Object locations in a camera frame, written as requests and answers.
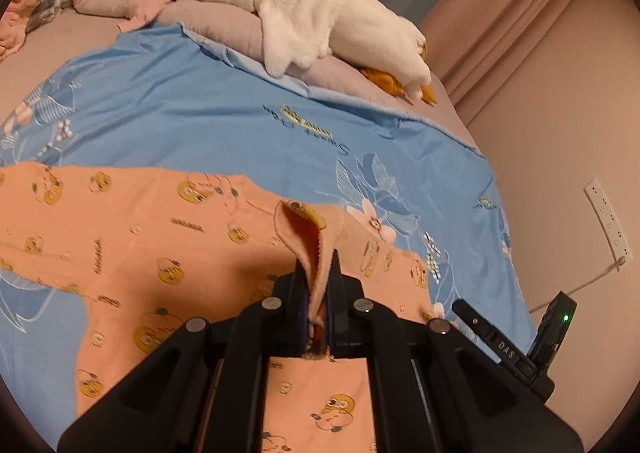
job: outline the bed sheet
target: bed sheet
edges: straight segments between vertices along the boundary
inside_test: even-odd
[[[31,123],[0,165],[161,166],[244,173],[304,202],[376,210],[396,245],[433,260],[433,301],[464,297],[521,349],[534,335],[495,177],[473,147],[404,112],[270,78],[257,62],[156,27],[70,61],[25,99]],[[51,444],[75,417],[80,298],[2,271],[0,374]]]

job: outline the power strip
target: power strip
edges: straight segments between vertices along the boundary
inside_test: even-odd
[[[602,186],[598,183],[598,179],[594,178],[588,183],[587,186],[584,187],[584,192],[587,194],[587,197],[589,197],[591,205],[596,211],[596,216],[602,225],[602,229],[604,229],[613,256],[616,259],[618,268],[620,268],[622,263],[633,259],[631,248],[628,242],[626,242],[625,232],[622,230],[620,220],[613,211],[613,206],[611,202],[609,202]]]

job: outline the goose plush toy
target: goose plush toy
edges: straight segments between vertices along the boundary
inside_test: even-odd
[[[434,102],[424,35],[377,0],[200,0],[223,2],[262,21],[266,71],[309,68],[334,54],[393,95]]]

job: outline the beige wall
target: beige wall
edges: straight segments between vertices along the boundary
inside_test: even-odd
[[[469,129],[497,173],[530,308],[613,262],[582,191],[594,176],[635,252],[573,295],[550,371],[549,406],[590,447],[640,378],[640,13],[623,0],[573,0]]]

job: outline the white cable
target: white cable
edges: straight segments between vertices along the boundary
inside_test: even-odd
[[[592,283],[598,281],[602,277],[607,276],[607,274],[609,274],[611,271],[613,271],[614,269],[618,269],[619,267],[622,267],[623,265],[625,265],[625,263],[626,263],[626,258],[624,256],[620,256],[620,258],[617,261],[614,261],[609,267],[607,267],[607,269],[602,271],[598,276],[596,276],[595,278],[590,279],[588,282],[576,287],[575,289],[570,290],[569,292],[565,292],[565,294],[567,296],[571,296],[574,292],[576,292],[576,291],[578,291],[580,289],[584,289],[584,287],[587,287],[587,285],[591,285]],[[529,311],[529,314],[533,314],[535,311],[540,310],[541,308],[545,308],[552,301],[553,300],[549,300],[546,303],[541,303],[540,305],[532,308]]]

